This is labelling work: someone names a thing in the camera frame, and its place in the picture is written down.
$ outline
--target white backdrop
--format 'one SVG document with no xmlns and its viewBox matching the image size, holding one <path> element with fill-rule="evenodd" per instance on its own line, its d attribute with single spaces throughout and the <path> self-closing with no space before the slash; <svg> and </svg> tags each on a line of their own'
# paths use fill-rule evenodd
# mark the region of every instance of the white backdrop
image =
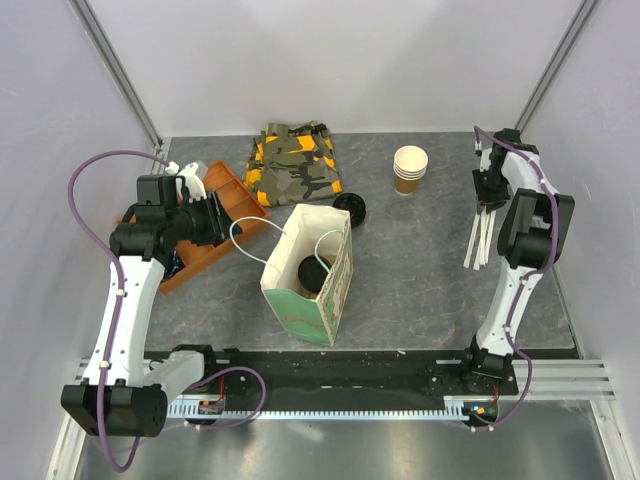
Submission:
<svg viewBox="0 0 640 480">
<path fill-rule="evenodd" d="M 576 208 L 559 270 L 640 449 L 640 4 L 601 2 L 524 139 Z"/>
<path fill-rule="evenodd" d="M 93 350 L 109 285 L 106 256 L 67 206 L 73 169 L 115 148 L 151 151 L 65 1 L 11 2 L 0 16 L 0 464 L 44 478 L 60 394 Z M 108 238 L 148 161 L 105 161 L 78 180 L 78 208 Z"/>
<path fill-rule="evenodd" d="M 163 136 L 513 125 L 579 0 L 92 0 Z"/>
</svg>

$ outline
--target folded camouflage fabric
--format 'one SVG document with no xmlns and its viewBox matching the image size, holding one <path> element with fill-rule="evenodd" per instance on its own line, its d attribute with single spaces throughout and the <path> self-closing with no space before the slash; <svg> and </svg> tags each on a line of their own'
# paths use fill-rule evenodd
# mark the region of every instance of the folded camouflage fabric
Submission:
<svg viewBox="0 0 640 480">
<path fill-rule="evenodd" d="M 294 129 L 268 124 L 266 131 L 254 139 L 244 184 L 265 207 L 342 192 L 331 133 L 316 122 Z"/>
</svg>

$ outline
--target stack of paper cups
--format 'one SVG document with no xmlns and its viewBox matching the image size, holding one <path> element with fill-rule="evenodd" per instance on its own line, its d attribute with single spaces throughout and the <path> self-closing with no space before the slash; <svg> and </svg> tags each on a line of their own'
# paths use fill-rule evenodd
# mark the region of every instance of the stack of paper cups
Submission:
<svg viewBox="0 0 640 480">
<path fill-rule="evenodd" d="M 415 192 L 420 179 L 427 171 L 429 157 L 419 147 L 406 146 L 399 149 L 393 157 L 393 186 L 400 195 Z"/>
</svg>

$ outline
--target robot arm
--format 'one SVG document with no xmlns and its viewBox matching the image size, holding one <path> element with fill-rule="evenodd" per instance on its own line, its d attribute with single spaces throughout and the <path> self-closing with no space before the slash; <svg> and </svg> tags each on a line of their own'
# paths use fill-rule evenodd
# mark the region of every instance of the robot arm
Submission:
<svg viewBox="0 0 640 480">
<path fill-rule="evenodd" d="M 464 376 L 469 385 L 478 388 L 501 381 L 509 370 L 513 347 L 507 334 L 515 338 L 529 297 L 542 278 L 542 273 L 537 272 L 547 264 L 551 254 L 551 205 L 532 165 L 540 166 L 538 150 L 534 145 L 522 143 L 517 130 L 504 129 L 496 133 L 495 138 L 525 152 L 531 161 L 494 144 L 491 149 L 478 152 L 482 156 L 481 168 L 473 171 L 479 212 L 495 214 L 495 210 L 511 198 L 507 187 L 513 191 L 498 237 L 501 257 L 498 287 L 489 313 L 468 349 Z M 575 203 L 572 197 L 558 193 L 548 182 L 546 187 L 555 198 L 559 214 L 555 263 L 562 253 Z M 526 286 L 518 296 L 524 278 Z M 513 314 L 507 329 L 511 309 Z"/>
<path fill-rule="evenodd" d="M 115 265 L 98 341 L 81 385 L 67 385 L 61 403 L 91 435 L 97 435 L 97 385 L 116 306 L 122 296 L 118 327 L 113 337 L 105 382 L 105 425 L 108 435 L 155 436 L 166 419 L 167 406 L 215 364 L 210 345 L 176 347 L 169 359 L 145 375 L 144 343 L 153 299 L 177 243 L 217 246 L 229 237 L 231 219 L 215 193 L 206 193 L 206 167 L 198 162 L 169 175 L 138 178 L 135 223 L 119 224 L 109 238 L 125 278 L 120 292 Z M 178 185 L 182 199 L 179 199 Z M 241 233 L 236 226 L 234 234 Z"/>
</svg>

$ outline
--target wooden tray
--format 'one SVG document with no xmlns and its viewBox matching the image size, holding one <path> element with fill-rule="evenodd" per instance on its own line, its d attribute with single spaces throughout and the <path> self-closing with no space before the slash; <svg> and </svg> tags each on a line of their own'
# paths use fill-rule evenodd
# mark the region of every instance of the wooden tray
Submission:
<svg viewBox="0 0 640 480">
<path fill-rule="evenodd" d="M 208 192 L 215 190 L 220 203 L 222 203 L 222 206 L 233 220 L 247 216 L 269 218 L 267 211 L 249 193 L 247 187 L 234 175 L 227 164 L 222 161 L 216 162 L 209 167 L 204 179 L 204 187 Z M 242 227 L 242 234 L 237 235 L 235 239 L 238 243 L 244 243 L 269 225 L 258 220 L 245 220 L 240 226 Z M 159 290 L 164 294 L 175 290 L 234 248 L 230 240 L 217 247 L 210 245 L 197 247 L 188 241 L 178 243 L 176 252 L 185 267 L 166 282 L 162 282 Z"/>
</svg>

